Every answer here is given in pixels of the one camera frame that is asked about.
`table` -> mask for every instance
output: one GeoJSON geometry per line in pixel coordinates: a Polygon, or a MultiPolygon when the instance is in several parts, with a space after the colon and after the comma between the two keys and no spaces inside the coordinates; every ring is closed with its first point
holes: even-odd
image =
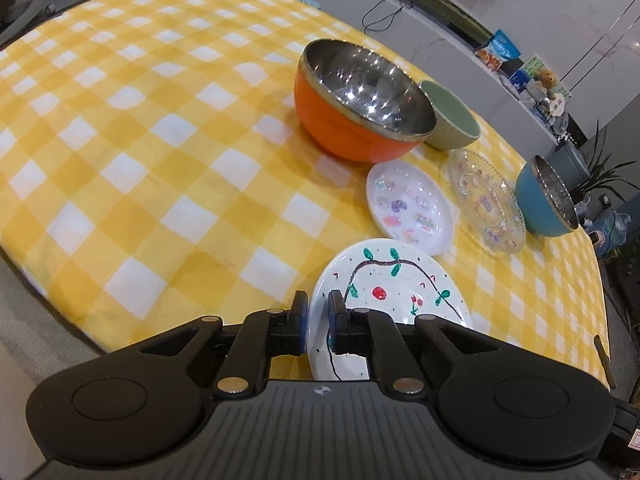
{"type": "MultiPolygon", "coordinates": [[[[309,293],[332,257],[379,237],[368,166],[325,155],[292,98],[307,42],[384,46],[295,0],[92,0],[0,52],[0,243],[107,350],[205,314],[241,322],[309,293]]],[[[524,161],[479,119],[472,149],[524,161]]],[[[446,154],[405,159],[447,191],[446,154]]],[[[437,260],[476,330],[604,381],[602,284],[582,230],[494,258],[458,216],[437,260]]],[[[305,358],[272,376],[309,377],[305,358]]]]}

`white plate with stickers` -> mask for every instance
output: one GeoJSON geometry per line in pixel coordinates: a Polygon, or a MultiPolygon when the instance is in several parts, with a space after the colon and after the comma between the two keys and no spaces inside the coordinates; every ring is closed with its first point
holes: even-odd
{"type": "Polygon", "coordinates": [[[382,232],[431,256],[449,249],[454,217],[442,190],[402,160],[377,164],[367,177],[367,203],[382,232]]]}
{"type": "Polygon", "coordinates": [[[419,314],[435,314],[471,328],[460,291],[430,256],[389,238],[365,240],[331,261],[311,297],[306,353],[316,381],[369,379],[364,357],[329,350],[327,298],[335,289],[340,290],[347,308],[382,310],[396,323],[413,324],[419,314]]]}

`glass plate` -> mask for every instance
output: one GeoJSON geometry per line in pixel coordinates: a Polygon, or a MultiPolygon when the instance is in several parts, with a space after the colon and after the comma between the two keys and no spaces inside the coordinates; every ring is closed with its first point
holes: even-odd
{"type": "Polygon", "coordinates": [[[494,251],[517,253],[527,238],[524,218],[511,188],[484,158],[454,150],[447,176],[456,203],[494,251]]]}

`gray pot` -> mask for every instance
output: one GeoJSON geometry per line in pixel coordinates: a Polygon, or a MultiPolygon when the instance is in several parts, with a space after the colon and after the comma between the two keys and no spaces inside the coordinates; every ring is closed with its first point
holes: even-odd
{"type": "Polygon", "coordinates": [[[556,170],[567,189],[572,190],[587,181],[589,167],[582,152],[574,143],[566,142],[546,157],[546,161],[556,170]]]}

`blue package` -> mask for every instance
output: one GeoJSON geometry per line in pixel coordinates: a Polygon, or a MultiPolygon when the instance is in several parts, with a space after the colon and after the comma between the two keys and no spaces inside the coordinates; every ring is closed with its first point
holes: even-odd
{"type": "Polygon", "coordinates": [[[527,74],[523,69],[518,69],[509,78],[509,82],[518,91],[522,92],[527,87],[527,83],[531,81],[531,76],[527,74]]]}
{"type": "Polygon", "coordinates": [[[489,44],[476,51],[478,56],[491,70],[498,70],[508,60],[516,59],[520,51],[507,35],[499,29],[489,41],[489,44]]]}

